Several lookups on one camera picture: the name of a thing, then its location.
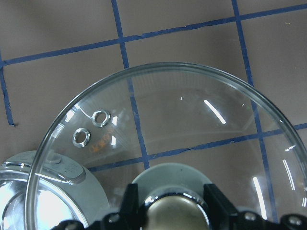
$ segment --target clear glass lid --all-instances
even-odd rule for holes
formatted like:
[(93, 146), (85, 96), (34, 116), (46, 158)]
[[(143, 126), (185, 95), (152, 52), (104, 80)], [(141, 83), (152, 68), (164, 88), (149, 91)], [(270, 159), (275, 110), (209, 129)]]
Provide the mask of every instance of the clear glass lid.
[[(66, 158), (87, 169), (83, 179), (77, 165), (57, 166)], [(288, 213), (307, 213), (306, 149), (266, 97), (214, 68), (154, 63), (102, 79), (55, 119), (30, 171), (26, 226), (37, 228), (31, 213), (37, 188), (46, 180), (69, 186), (76, 205), (86, 199), (90, 208), (104, 199), (104, 207), (96, 212), (100, 219), (118, 209), (127, 184), (161, 163), (193, 167), (236, 207), (252, 209), (264, 219), (278, 222)], [(148, 184), (163, 178), (180, 184), (162, 168), (148, 176)], [(80, 189), (89, 175), (96, 177), (91, 183), (106, 197), (92, 195), (89, 183), (88, 192)]]

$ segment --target screw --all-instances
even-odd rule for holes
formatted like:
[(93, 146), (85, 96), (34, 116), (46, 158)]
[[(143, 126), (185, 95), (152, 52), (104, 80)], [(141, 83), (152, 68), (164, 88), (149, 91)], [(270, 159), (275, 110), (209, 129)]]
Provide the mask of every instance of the screw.
[(254, 220), (256, 220), (256, 215), (254, 213), (252, 213), (252, 212), (246, 212), (244, 214), (244, 218), (246, 220), (254, 221)]
[(302, 221), (298, 218), (298, 217), (295, 217), (295, 216), (290, 216), (289, 217), (289, 223), (290, 224), (293, 224), (293, 225), (301, 225), (302, 224)]
[(115, 223), (119, 220), (119, 214), (111, 214), (109, 217), (109, 223)]

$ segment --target gray floor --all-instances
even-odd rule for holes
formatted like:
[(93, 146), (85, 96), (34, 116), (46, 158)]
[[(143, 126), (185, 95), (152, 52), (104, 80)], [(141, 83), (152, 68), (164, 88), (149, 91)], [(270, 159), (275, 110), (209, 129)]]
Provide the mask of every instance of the gray floor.
[[(91, 84), (163, 61), (212, 66), (252, 84), (307, 144), (306, 24), (306, 0), (1, 0), (0, 161), (37, 149), (57, 114)], [(129, 167), (96, 176), (108, 187), (112, 176), (144, 169)]]

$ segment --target blue grid line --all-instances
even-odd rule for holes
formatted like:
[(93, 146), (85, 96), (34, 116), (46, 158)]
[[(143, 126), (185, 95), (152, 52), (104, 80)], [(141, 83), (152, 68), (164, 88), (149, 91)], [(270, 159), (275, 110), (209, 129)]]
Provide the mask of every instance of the blue grid line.
[(97, 171), (102, 171), (102, 170), (106, 170), (106, 169), (113, 169), (113, 168), (117, 168), (117, 167), (121, 167), (121, 166), (125, 166), (125, 165), (141, 163), (141, 162), (143, 162), (143, 158), (138, 157), (138, 158), (134, 158), (134, 159), (130, 159), (130, 160), (118, 161), (118, 162), (115, 162), (115, 163), (90, 167), (90, 168), (88, 168), (88, 170), (91, 171), (91, 172), (97, 172)]
[(307, 4), (289, 6), (289, 7), (284, 7), (280, 9), (261, 11), (261, 12), (256, 12), (256, 13), (243, 14), (240, 16), (240, 18), (241, 20), (246, 20), (246, 19), (259, 18), (259, 17), (269, 16), (269, 15), (274, 15), (274, 14), (279, 14), (279, 13), (298, 11), (298, 10), (303, 10), (303, 9), (307, 9)]
[(4, 107), (5, 107), (5, 112), (6, 112), (8, 123), (10, 126), (15, 126), (14, 121), (13, 121), (12, 112), (11, 112), (9, 94), (8, 94), (5, 79), (4, 79), (3, 67), (0, 67), (0, 84), (1, 84), (1, 89), (3, 93)]
[(261, 128), (260, 118), (258, 114), (257, 105), (255, 102), (252, 102), (252, 108), (254, 111), (254, 117), (255, 117), (255, 123), (256, 123), (256, 129), (258, 133), (259, 138), (259, 144), (260, 144), (260, 150), (262, 155), (262, 161), (263, 161), (263, 167), (265, 171), (265, 177), (267, 181), (267, 187), (269, 192), (269, 198), (270, 198), (270, 204), (271, 204), (271, 210), (272, 210), (272, 217), (275, 222), (278, 222), (278, 216), (277, 216), (277, 210), (276, 210), (276, 203), (275, 203), (275, 197), (274, 197), (274, 190), (272, 185), (272, 178), (270, 173), (270, 167), (269, 167), (269, 160), (267, 156), (267, 151), (265, 148), (264, 138), (263, 138), (263, 132)]
[[(284, 12), (298, 11), (298, 10), (303, 10), (303, 9), (307, 9), (307, 4), (279, 8), (279, 9), (269, 10), (269, 11), (260, 11), (260, 12), (255, 12), (255, 13), (243, 14), (243, 15), (240, 15), (240, 19), (241, 20), (253, 19), (253, 18), (269, 16), (269, 15), (274, 15), (274, 14), (279, 14), (279, 13), (284, 13)], [(3, 66), (7, 66), (7, 65), (12, 65), (12, 64), (17, 64), (17, 63), (22, 63), (22, 62), (27, 62), (27, 61), (33, 61), (33, 60), (37, 60), (41, 58), (49, 58), (49, 57), (54, 57), (54, 56), (59, 56), (59, 55), (65, 55), (65, 54), (70, 54), (70, 53), (75, 53), (75, 52), (80, 52), (80, 51), (85, 51), (85, 50), (90, 50), (90, 49), (95, 49), (95, 48), (101, 48), (105, 46), (111, 46), (115, 44), (121, 44), (125, 42), (130, 42), (130, 41), (136, 41), (136, 40), (150, 38), (154, 36), (159, 36), (159, 35), (179, 32), (179, 31), (194, 30), (194, 29), (199, 29), (199, 28), (206, 27), (206, 26), (220, 25), (220, 24), (231, 23), (235, 21), (236, 21), (235, 17), (229, 17), (225, 19), (212, 20), (212, 21), (207, 21), (203, 23), (186, 25), (182, 27), (175, 27), (175, 28), (170, 28), (170, 29), (165, 29), (165, 30), (160, 30), (160, 31), (155, 31), (155, 32), (143, 33), (142, 35), (132, 35), (132, 36), (127, 36), (127, 37), (120, 37), (118, 39), (112, 39), (112, 40), (107, 40), (103, 42), (87, 44), (83, 46), (76, 46), (76, 47), (70, 47), (70, 48), (65, 48), (61, 50), (50, 51), (50, 52), (45, 52), (45, 53), (40, 53), (40, 54), (28, 55), (24, 57), (17, 57), (17, 58), (0, 61), (0, 68)]]
[[(242, 56), (243, 56), (243, 60), (244, 60), (244, 66), (245, 66), (245, 71), (246, 71), (248, 83), (251, 86), (254, 86), (254, 82), (253, 82), (253, 78), (252, 78), (252, 74), (251, 74), (251, 70), (250, 70), (247, 48), (246, 48), (244, 34), (243, 34), (240, 12), (239, 12), (239, 8), (238, 8), (238, 4), (237, 4), (236, 0), (232, 0), (232, 6), (233, 6), (234, 14), (235, 14), (235, 17), (236, 17), (236, 27), (237, 27), (237, 31), (238, 31), (238, 36), (239, 36), (239, 41), (240, 41), (240, 46), (241, 46), (241, 51), (242, 51)], [(257, 129), (257, 133), (258, 133), (258, 136), (259, 136), (259, 144), (260, 144), (262, 161), (263, 161), (263, 166), (264, 166), (264, 171), (265, 171), (266, 181), (267, 181), (267, 187), (268, 187), (268, 192), (269, 192), (269, 198), (270, 198), (270, 203), (271, 203), (272, 217), (273, 217), (273, 220), (275, 222), (278, 222), (277, 210), (276, 210), (275, 198), (274, 198), (274, 190), (273, 190), (270, 168), (269, 168), (269, 161), (268, 161), (267, 152), (266, 152), (266, 148), (265, 148), (265, 144), (264, 144), (264, 140), (263, 140), (263, 136), (262, 136), (260, 118), (259, 118), (256, 103), (251, 101), (251, 105), (252, 105), (252, 108), (253, 108), (254, 118), (255, 118), (255, 123), (256, 123), (256, 129)]]
[(41, 54), (34, 54), (34, 55), (28, 55), (28, 56), (24, 56), (24, 57), (17, 57), (17, 58), (13, 58), (13, 59), (4, 60), (4, 61), (1, 60), (0, 61), (0, 68), (3, 67), (3, 66), (18, 64), (18, 63), (27, 62), (27, 61), (34, 61), (34, 60), (38, 60), (38, 59), (42, 59), (42, 58), (50, 58), (50, 57), (54, 57), (54, 56), (60, 56), (60, 55), (90, 50), (90, 49), (101, 48), (101, 47), (105, 47), (105, 46), (111, 46), (111, 45), (115, 45), (115, 44), (118, 44), (118, 43), (120, 43), (119, 39), (113, 39), (113, 40), (108, 40), (108, 41), (103, 41), (103, 42), (87, 44), (87, 45), (83, 45), (83, 46), (76, 46), (76, 47), (71, 47), (71, 48), (66, 48), (66, 49), (50, 51), (50, 52), (41, 53)]
[[(120, 22), (120, 16), (119, 16), (119, 11), (118, 11), (118, 6), (116, 0), (111, 0), (112, 2), (112, 7), (113, 7), (113, 13), (114, 13), (114, 18), (115, 18), (115, 23), (116, 23), (116, 28), (117, 28), (117, 33), (119, 38), (123, 38), (123, 31), (121, 28), (121, 22)], [(129, 68), (129, 62), (128, 62), (128, 56), (127, 56), (127, 51), (126, 51), (126, 46), (124, 42), (120, 43), (120, 51), (121, 51), (121, 56), (123, 59), (123, 64), (124, 68)], [(149, 162), (148, 162), (148, 155), (147, 155), (147, 150), (145, 146), (145, 141), (142, 135), (142, 129), (141, 129), (141, 122), (140, 122), (140, 116), (139, 116), (139, 111), (137, 107), (137, 103), (134, 97), (134, 88), (133, 88), (133, 82), (132, 79), (127, 79), (127, 84), (128, 84), (128, 90), (130, 93), (130, 102), (131, 102), (131, 107), (132, 107), (132, 112), (133, 112), (133, 117), (134, 117), (134, 123), (138, 135), (138, 140), (140, 144), (140, 149), (142, 153), (142, 159), (144, 163), (144, 168), (148, 169), (149, 168)]]
[[(307, 123), (303, 123), (303, 124), (299, 124), (294, 126), (297, 130), (299, 129), (304, 129), (307, 128)], [(183, 152), (187, 152), (190, 150), (204, 150), (204, 149), (210, 149), (210, 148), (215, 148), (215, 147), (219, 147), (219, 146), (223, 146), (223, 145), (229, 145), (229, 144), (233, 144), (233, 143), (239, 143), (239, 142), (243, 142), (243, 141), (247, 141), (247, 140), (254, 140), (254, 139), (259, 139), (261, 138), (262, 141), (264, 138), (267, 137), (271, 137), (271, 136), (276, 136), (276, 135), (280, 135), (283, 134), (283, 131), (281, 129), (275, 129), (272, 131), (266, 131), (261, 133), (260, 135), (258, 133), (255, 134), (249, 134), (249, 135), (245, 135), (245, 136), (239, 136), (239, 137), (235, 137), (235, 138), (229, 138), (229, 139), (224, 139), (224, 140), (219, 140), (219, 141), (214, 141), (214, 142), (209, 142), (206, 144), (200, 144), (191, 148), (182, 148), (182, 149), (174, 149), (174, 150), (169, 150), (169, 151), (165, 151), (165, 152), (160, 152), (160, 153), (156, 153), (156, 154), (152, 154), (148, 156), (148, 160), (153, 160), (153, 159), (157, 159), (160, 157), (169, 157), (169, 156), (174, 156), (174, 155), (178, 155), (181, 154)], [(124, 166), (124, 165), (129, 165), (129, 164), (134, 164), (134, 163), (139, 163), (142, 162), (142, 157), (139, 158), (134, 158), (131, 160), (125, 160), (125, 161), (119, 161), (119, 162), (115, 162), (115, 163), (110, 163), (110, 164), (104, 164), (101, 166), (95, 166), (95, 167), (91, 167), (89, 168), (90, 171), (100, 171), (100, 170), (107, 170), (107, 169), (112, 169), (112, 168), (116, 168), (116, 167), (120, 167), (120, 166)]]

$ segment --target glass lid rim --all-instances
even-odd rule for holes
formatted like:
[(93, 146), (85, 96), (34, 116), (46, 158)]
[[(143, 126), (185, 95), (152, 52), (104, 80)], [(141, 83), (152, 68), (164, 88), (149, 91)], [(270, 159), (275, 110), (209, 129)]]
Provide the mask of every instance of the glass lid rim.
[(204, 77), (209, 77), (215, 79), (219, 82), (222, 82), (226, 85), (229, 85), (239, 92), (244, 94), (250, 100), (254, 101), (257, 105), (264, 108), (264, 110), (269, 113), (275, 120), (281, 120), (282, 123), (278, 123), (280, 128), (283, 131), (287, 131), (288, 135), (286, 136), (289, 138), (289, 141), (296, 144), (296, 156), (299, 159), (307, 159), (307, 151), (306, 148), (299, 137), (298, 133), (291, 125), (289, 120), (283, 115), (283, 113), (262, 93), (256, 90), (253, 86), (246, 83), (242, 79), (222, 71), (220, 69), (216, 69), (213, 67), (201, 65), (201, 64), (194, 64), (194, 63), (186, 63), (186, 62), (156, 62), (150, 64), (144, 64), (136, 67), (131, 67), (128, 69), (123, 69), (119, 72), (113, 73), (107, 77), (102, 78), (101, 80), (97, 81), (96, 83), (89, 86), (87, 89), (82, 91), (79, 95), (77, 95), (74, 99), (72, 99), (65, 108), (58, 114), (55, 120), (52, 122), (51, 126), (49, 127), (47, 133), (43, 137), (43, 140), (38, 146), (35, 158), (33, 160), (32, 167), (29, 172), (29, 178), (27, 183), (26, 189), (26, 196), (25, 196), (25, 229), (31, 230), (35, 229), (35, 223), (32, 222), (31, 216), (27, 215), (27, 213), (31, 213), (33, 210), (33, 205), (31, 202), (35, 198), (35, 191), (38, 186), (39, 178), (35, 176), (36, 172), (39, 172), (45, 161), (45, 157), (47, 156), (44, 148), (48, 143), (48, 140), (51, 137), (52, 132), (58, 125), (58, 123), (63, 119), (65, 114), (81, 99), (86, 97), (92, 91), (97, 89), (98, 87), (104, 85), (104, 88), (108, 86), (124, 80), (124, 79), (132, 79), (138, 77), (143, 74), (148, 74), (151, 72), (167, 72), (167, 71), (182, 71), (182, 72), (191, 72), (195, 74), (205, 75)]

